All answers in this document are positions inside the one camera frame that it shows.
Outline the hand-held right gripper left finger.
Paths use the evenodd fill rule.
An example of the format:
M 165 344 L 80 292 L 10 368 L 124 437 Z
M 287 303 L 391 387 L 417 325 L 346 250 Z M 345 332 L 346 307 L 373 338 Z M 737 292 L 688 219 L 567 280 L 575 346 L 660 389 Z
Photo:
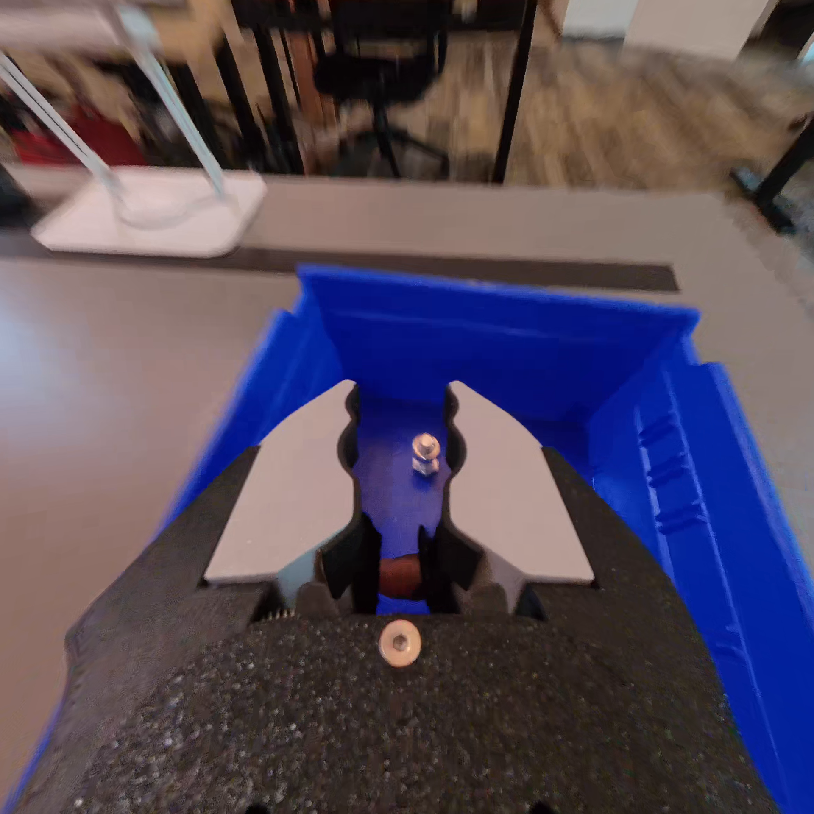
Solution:
M 208 585 L 271 581 L 286 605 L 308 583 L 341 610 L 363 569 L 365 518 L 353 467 L 359 386 L 341 380 L 259 443 L 204 572 Z

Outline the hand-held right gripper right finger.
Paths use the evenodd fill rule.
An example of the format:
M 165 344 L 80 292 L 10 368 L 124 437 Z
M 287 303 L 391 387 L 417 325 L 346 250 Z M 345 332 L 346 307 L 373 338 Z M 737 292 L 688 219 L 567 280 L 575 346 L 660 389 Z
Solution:
M 424 548 L 441 613 L 524 614 L 538 586 L 596 576 L 540 442 L 460 380 L 444 392 L 440 521 Z

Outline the blue plastic bin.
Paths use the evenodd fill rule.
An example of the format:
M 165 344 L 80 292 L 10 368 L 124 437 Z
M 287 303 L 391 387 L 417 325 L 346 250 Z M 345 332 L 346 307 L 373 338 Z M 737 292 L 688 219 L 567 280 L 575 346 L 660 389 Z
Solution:
M 812 583 L 686 307 L 301 267 L 160 533 L 66 636 L 9 812 L 812 812 Z M 259 443 L 359 386 L 363 569 L 204 572 Z M 446 386 L 535 436 L 596 576 L 441 613 Z M 412 441 L 440 442 L 440 472 Z M 378 594 L 417 554 L 422 596 Z

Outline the white sign stand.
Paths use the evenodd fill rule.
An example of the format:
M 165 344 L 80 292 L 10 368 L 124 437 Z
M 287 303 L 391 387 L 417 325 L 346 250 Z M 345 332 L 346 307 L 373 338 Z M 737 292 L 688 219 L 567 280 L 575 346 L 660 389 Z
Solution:
M 2 83 L 28 108 L 90 179 L 40 220 L 33 238 L 50 251 L 220 258 L 234 250 L 267 193 L 259 173 L 225 170 L 204 140 L 159 58 L 168 39 L 159 28 L 178 14 L 193 35 L 205 30 L 192 2 L 2 2 Z M 6 54 L 45 56 L 74 50 L 88 56 L 122 52 L 142 71 L 201 168 L 159 168 L 120 162 L 114 140 L 80 131 Z

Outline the wooden desk with black legs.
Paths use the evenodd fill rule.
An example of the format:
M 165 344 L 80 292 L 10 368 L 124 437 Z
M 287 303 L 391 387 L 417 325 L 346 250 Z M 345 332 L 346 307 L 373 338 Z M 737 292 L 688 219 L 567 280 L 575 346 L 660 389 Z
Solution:
M 242 31 L 250 31 L 256 41 L 259 61 L 270 95 L 273 113 L 282 120 L 279 127 L 282 145 L 293 156 L 294 174 L 304 175 L 299 143 L 294 134 L 290 105 L 284 93 L 282 73 L 271 32 L 296 33 L 315 46 L 323 57 L 323 34 L 330 32 L 334 43 L 341 43 L 340 13 L 360 11 L 361 23 L 351 26 L 351 36 L 358 38 L 366 30 L 375 40 L 404 39 L 419 35 L 422 21 L 435 25 L 439 34 L 500 33 L 517 34 L 514 61 L 507 89 L 502 129 L 497 146 L 491 182 L 501 185 L 505 180 L 512 147 L 528 60 L 531 54 L 535 17 L 539 3 L 525 1 L 519 12 L 519 2 L 510 2 L 512 15 L 499 20 L 481 10 L 489 2 L 477 2 L 473 15 L 465 17 L 454 11 L 454 2 L 283 2 L 232 1 L 232 12 Z

